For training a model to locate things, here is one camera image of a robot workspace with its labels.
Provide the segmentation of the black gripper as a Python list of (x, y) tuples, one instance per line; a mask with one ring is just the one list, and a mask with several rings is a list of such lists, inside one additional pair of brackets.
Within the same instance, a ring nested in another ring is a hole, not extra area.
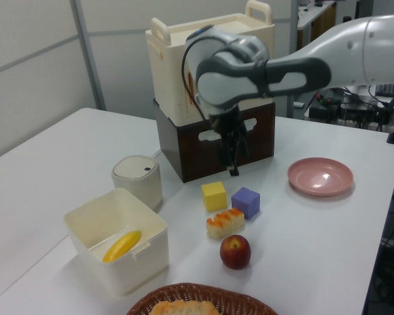
[(240, 110), (211, 116), (211, 128), (221, 136), (220, 162), (232, 177), (239, 175), (236, 148), (243, 157), (249, 156), (247, 130)]

